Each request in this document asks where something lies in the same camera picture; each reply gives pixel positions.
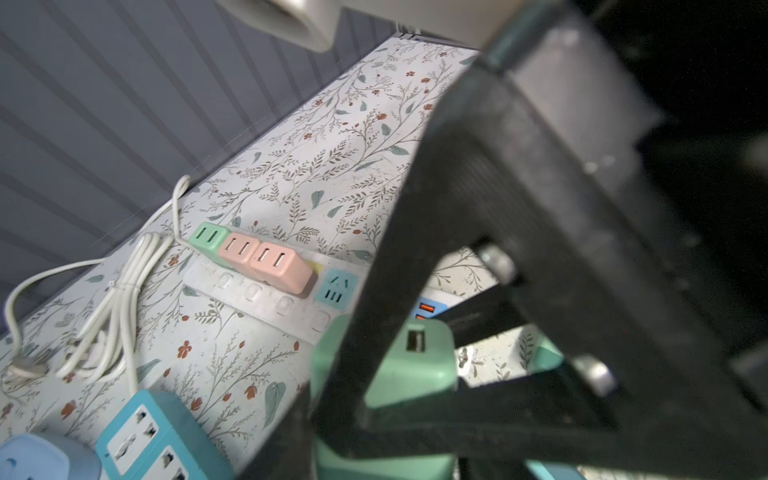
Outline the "green USB charger plug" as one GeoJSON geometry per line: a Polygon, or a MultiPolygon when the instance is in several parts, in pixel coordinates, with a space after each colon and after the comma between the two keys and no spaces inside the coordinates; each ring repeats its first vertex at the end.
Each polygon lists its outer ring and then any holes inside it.
{"type": "Polygon", "coordinates": [[[230,234],[231,231],[226,227],[202,222],[190,236],[188,243],[212,262],[225,265],[226,262],[219,255],[219,249],[230,234]]]}

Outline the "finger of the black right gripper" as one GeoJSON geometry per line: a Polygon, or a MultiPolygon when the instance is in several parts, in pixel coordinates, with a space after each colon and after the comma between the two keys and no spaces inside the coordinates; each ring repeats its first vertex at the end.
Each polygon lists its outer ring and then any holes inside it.
{"type": "Polygon", "coordinates": [[[353,444],[353,396],[372,383],[437,263],[489,238],[495,167],[477,141],[422,142],[339,352],[312,406],[328,444],[353,444]]]}
{"type": "Polygon", "coordinates": [[[619,392],[598,396],[575,377],[521,377],[371,408],[353,396],[361,459],[455,454],[469,459],[610,464],[619,459],[619,392]]]}

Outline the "white multicolour power strip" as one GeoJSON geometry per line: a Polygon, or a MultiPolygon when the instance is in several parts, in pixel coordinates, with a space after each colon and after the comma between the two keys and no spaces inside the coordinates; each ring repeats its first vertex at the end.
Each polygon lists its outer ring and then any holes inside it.
{"type": "Polygon", "coordinates": [[[299,296],[252,280],[204,256],[187,268],[184,284],[202,296],[315,345],[332,320],[353,311],[368,269],[302,248],[298,252],[315,269],[311,289],[299,296]]]}

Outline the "pink USB charger plug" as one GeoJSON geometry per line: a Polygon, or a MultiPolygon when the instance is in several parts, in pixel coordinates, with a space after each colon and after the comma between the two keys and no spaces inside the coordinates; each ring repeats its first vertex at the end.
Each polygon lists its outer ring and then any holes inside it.
{"type": "Polygon", "coordinates": [[[262,241],[256,237],[231,232],[219,247],[218,255],[227,266],[245,276],[250,276],[253,274],[250,261],[261,243],[262,241]]]}

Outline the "teal tower power strip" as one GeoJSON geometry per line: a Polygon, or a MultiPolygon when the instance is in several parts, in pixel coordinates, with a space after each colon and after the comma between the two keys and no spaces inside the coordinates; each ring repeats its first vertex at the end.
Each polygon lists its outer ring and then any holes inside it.
{"type": "Polygon", "coordinates": [[[141,390],[100,435],[110,479],[233,479],[234,471],[173,393],[141,390]]]}

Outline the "teal charger plug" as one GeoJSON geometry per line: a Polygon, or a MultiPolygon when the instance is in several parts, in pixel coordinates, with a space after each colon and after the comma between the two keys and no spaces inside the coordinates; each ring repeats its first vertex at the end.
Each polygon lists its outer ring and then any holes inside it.
{"type": "Polygon", "coordinates": [[[532,358],[528,362],[527,372],[533,374],[552,370],[562,363],[562,352],[547,337],[542,336],[533,350],[532,358]]]}
{"type": "Polygon", "coordinates": [[[585,480],[583,474],[572,465],[537,460],[527,460],[525,464],[537,480],[585,480]]]}

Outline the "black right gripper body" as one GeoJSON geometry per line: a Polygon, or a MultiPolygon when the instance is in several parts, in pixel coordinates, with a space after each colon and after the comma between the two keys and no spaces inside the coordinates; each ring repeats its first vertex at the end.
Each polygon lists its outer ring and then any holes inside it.
{"type": "Polygon", "coordinates": [[[702,478],[767,474],[767,420],[730,354],[760,320],[718,274],[696,295],[512,79],[549,35],[583,18],[562,2],[526,6],[436,109],[422,140],[477,141],[493,163],[486,240],[512,261],[505,303],[565,362],[528,377],[575,377],[619,392],[621,457],[597,465],[702,478]]]}

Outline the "teal charger plug front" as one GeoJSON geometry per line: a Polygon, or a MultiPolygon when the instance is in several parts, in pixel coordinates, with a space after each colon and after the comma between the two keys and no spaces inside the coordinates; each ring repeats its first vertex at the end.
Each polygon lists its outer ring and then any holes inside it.
{"type": "Polygon", "coordinates": [[[537,480],[585,480],[583,474],[572,465],[537,460],[527,460],[525,464],[537,480]]]}

